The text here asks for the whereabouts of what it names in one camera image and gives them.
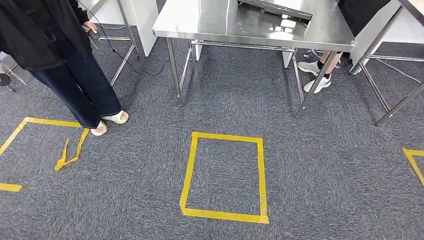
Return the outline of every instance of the white sneaker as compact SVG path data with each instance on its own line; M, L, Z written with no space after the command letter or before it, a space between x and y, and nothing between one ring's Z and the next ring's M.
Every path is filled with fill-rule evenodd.
M309 90L311 90L312 85L314 84L314 82L315 82L315 80L308 82L308 84L306 84L306 85L303 87L303 90L304 90L305 92L309 93ZM327 79L327 78L325 78L325 77L323 77L323 78L321 79L321 81L319 82L318 86L316 87L315 92L313 92L313 93L314 93L314 94L317 94L317 93L319 93L319 92L321 91L321 89L323 89L323 88L327 88L327 87L329 87L330 85L331 85L331 75L330 75L330 77L329 77L328 79Z
M318 68L318 62L314 61L314 62L298 62L297 63L297 68L302 70L305 73L311 73L315 76L318 76L318 73L320 72L320 69Z

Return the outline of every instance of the dark jeans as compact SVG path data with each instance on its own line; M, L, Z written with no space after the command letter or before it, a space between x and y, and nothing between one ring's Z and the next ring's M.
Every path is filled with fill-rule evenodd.
M119 113L121 104L93 55L82 57L57 25L48 28L66 63L30 72L65 102L81 126L95 129L101 117Z

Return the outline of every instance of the metal rod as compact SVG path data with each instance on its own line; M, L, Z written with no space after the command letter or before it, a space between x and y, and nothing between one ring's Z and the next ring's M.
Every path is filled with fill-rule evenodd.
M134 39L133 31L131 30L131 27L128 24L127 15L125 14L124 7L122 6L122 2L121 2L121 0L116 0L116 1L118 2L118 6L119 6L120 13L122 15L123 23L125 24L126 29L128 30L129 38L131 38L132 45L134 45L135 51L137 52L136 57L139 58L140 57L140 51L139 51L139 48L137 47L136 40Z
M410 61L410 62L424 62L424 58L404 57L404 56L369 55L366 58L367 59L385 59L385 60Z
M296 117L300 118L305 110L305 108L308 106L309 101L312 98L312 95L314 94L315 90L317 89L318 85L320 84L321 80L324 77L324 74L326 74L327 70L329 69L332 61L337 55L337 51L331 51L327 59L325 60L324 65L322 66L321 70L318 73L318 76L316 76L315 81L312 84L312 87L310 88L309 92L306 94L306 98L302 102L302 104L299 107L299 110L296 113Z
M175 91L176 91L176 98L178 100L178 104L182 106L183 96L181 94L180 82L178 81L177 65L175 64L174 49L172 47L171 38L169 37L166 38L166 45L168 47L169 63L171 65L172 77L173 77L173 82L174 82Z
M120 37L120 36L109 36L109 37L101 36L99 39L100 40L115 40L115 41L131 41L131 38L129 37Z
M113 86L115 84L115 82L117 81L119 75L121 74L122 69L124 68L125 64L128 61L128 58L130 58L131 53L134 50L134 45L131 45L131 47L129 48L129 51L126 53L125 58L122 60L122 63L120 64L118 71L115 73L115 76L113 76L112 81L110 82L110 85Z
M294 65L294 74L296 76L296 82L297 82L297 90L299 90L299 97L300 97L300 104L304 102L304 90L302 88L301 80L299 79L299 70L298 70L298 63L296 62L296 56L293 55L292 57L293 65Z
M194 56L193 56L193 45L192 45L192 40L191 39L188 40L188 47L191 50L190 60L193 60L194 59Z
M12 87L10 87L9 85L6 85L5 86L9 91L11 91L11 92L16 92L16 90L15 89L13 89Z
M389 118L393 117L403 106L405 106L409 101L411 101L416 95L421 93L424 90L424 83L415 88L410 94L408 94L402 101L400 101L392 110L390 110L386 115L384 115L376 125L381 126Z
M229 48L241 48L241 49L260 49L260 50L271 50L271 51L280 51L280 52L290 52L294 53L294 49L284 49L276 46L261 46L261 45L245 45L245 44L234 44L234 43L220 43L220 42L207 42L207 41L192 41L193 45L208 45L208 46L218 46L218 47L229 47Z
M375 37L374 41L372 41L371 45L369 45L368 49L365 51L363 56L359 59L359 61L356 63L356 65L350 70L350 73L356 73L360 69L360 63L362 63L367 57L374 51L376 46L380 43L382 38L386 35L387 31L389 30L389 27L393 24L396 17L401 12L401 9L403 6L400 6L399 9L391 16L391 18L388 20L386 25L383 27L383 29L378 33L378 35Z
M371 85L372 90L374 90L374 93L377 95L378 100L383 105L384 110L388 113L390 111L389 105L387 104L382 93L380 92L379 88L377 87L376 83L374 82L373 78L371 77L370 73L368 72L368 69L365 67L365 65L362 62L359 62L359 64L360 64L360 67L362 68L363 74L365 74L366 79L368 80L369 84Z
M192 49L188 49L187 58L185 59L184 70L182 71L181 80L179 81L179 89L183 90L184 80L186 79L187 66L189 66L190 56L192 55Z
M295 48L295 49L294 49L293 54L292 54L292 55L291 55L291 57L289 58L289 61L290 61L290 59L291 59L292 61L288 63L288 66L287 66L287 68L288 68L288 69L292 67L292 64L294 64L295 58L293 58L293 57L295 57L297 53L298 53L298 48Z

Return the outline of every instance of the black jacket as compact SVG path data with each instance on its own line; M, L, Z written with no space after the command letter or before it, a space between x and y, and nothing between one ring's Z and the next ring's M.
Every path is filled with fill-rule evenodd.
M89 20L76 0L44 0L54 20L78 52L86 57L92 48L81 25ZM0 0L0 51L11 55L26 70L54 68L65 61L53 50L43 31L14 0Z

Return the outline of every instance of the yellow tape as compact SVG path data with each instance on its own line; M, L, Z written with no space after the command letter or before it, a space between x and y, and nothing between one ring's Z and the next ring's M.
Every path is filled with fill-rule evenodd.
M72 127L72 128L81 128L81 125L78 122L72 121L59 121L59 120L49 120L49 119L41 119L34 117L25 117L22 122L17 126L17 128L13 131L13 133L9 136L6 142L0 147L0 156L5 152L5 150L9 147L11 142L16 138L18 133L24 128L27 123L35 123L35 124L45 124L45 125L56 125L63 127Z
M223 211L209 211L209 210L201 210L201 209L184 208L182 210L182 214L184 216L191 216L191 217L231 220L231 221L248 222L248 223L256 223L256 224L270 223L267 216L240 214L240 213L223 212Z
M195 164L198 138L242 141L242 142L257 144L260 215L250 215L250 214L241 214L241 213L233 213L233 212L210 211L210 210L186 208L187 197L189 196L190 184L191 184L193 169ZM262 138L203 133L203 132L192 132L190 153L188 155L188 164L187 164L187 170L185 171L184 185L182 187L181 197L179 198L179 207L181 209L182 215L184 216L231 220L231 221L259 223L259 224L270 223L267 217L267 191L265 186L264 147L263 147Z
M17 128L13 131L13 133L9 136L9 138L6 140L6 142L0 147L0 156L5 152L5 150L9 147L11 142L16 138L18 133L24 128L25 124L27 124L26 121L27 117L23 119L21 123L17 126Z
M57 160L56 167L54 167L54 170L59 171L63 166L66 166L66 165L68 165L70 163L73 163L73 162L77 161L80 158L81 148L83 146L84 140L86 139L88 133L89 133L89 130L88 129L84 129L84 131L82 132L81 137L79 138L78 145L76 147L76 156L74 158L72 158L71 160L69 160L69 161L66 161L67 148L68 148L68 143L69 143L69 139L66 139L65 147L64 147L63 153L62 153L62 158L60 158L59 160Z
M262 140L262 138L258 138L258 137L234 136L234 135L214 134L214 133L204 133L204 132L193 132L193 134L197 134L198 138L231 140L231 141L241 141L241 142L249 142L249 143L257 143L258 141Z
M22 185L0 183L0 191L19 192Z
M192 174L193 174L193 168L195 165L197 145L198 145L197 132L192 132L190 154L188 155L187 170L185 171L184 185L182 187L181 197L179 198L179 208L181 209L181 212L186 207L187 197L189 196L190 182L192 181Z
M257 143L257 170L259 173L260 215L267 215L267 190L265 184L264 146L262 139Z
M419 150L408 150L402 147L403 152L405 153L406 158L408 158L409 163L412 165L413 170L415 171L416 175L418 176L419 180L421 181L422 186L424 187L424 177L421 174L420 169L417 166L417 163L414 160L413 156L421 156L424 157L424 151Z
M26 117L25 119L26 119L26 122L28 123L81 128L81 125L78 122L73 122L73 121L49 120L49 119L41 119L41 118L34 118L34 117Z

